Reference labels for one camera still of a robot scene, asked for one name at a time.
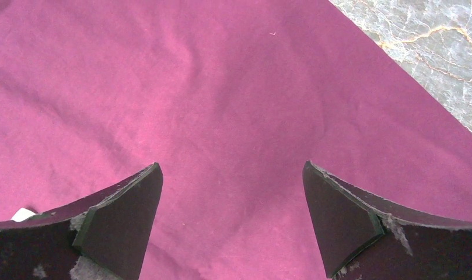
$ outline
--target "gray marble surface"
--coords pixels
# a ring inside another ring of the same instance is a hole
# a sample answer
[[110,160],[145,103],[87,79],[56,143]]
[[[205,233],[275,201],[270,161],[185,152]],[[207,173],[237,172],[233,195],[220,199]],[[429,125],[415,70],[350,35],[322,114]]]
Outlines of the gray marble surface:
[[472,0],[330,0],[472,132]]

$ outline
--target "white marble vein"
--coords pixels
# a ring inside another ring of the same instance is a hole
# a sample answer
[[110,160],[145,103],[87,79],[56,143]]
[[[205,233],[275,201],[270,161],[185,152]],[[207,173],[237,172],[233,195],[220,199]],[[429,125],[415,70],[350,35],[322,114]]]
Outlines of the white marble vein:
[[330,0],[472,132],[472,0]]

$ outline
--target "pink cloth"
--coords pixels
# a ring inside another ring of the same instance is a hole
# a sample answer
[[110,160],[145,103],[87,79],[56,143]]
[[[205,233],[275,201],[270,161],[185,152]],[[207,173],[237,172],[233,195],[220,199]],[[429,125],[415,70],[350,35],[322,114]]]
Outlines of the pink cloth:
[[325,279],[309,159],[472,221],[472,135],[326,0],[0,0],[0,221],[159,162],[141,279]]

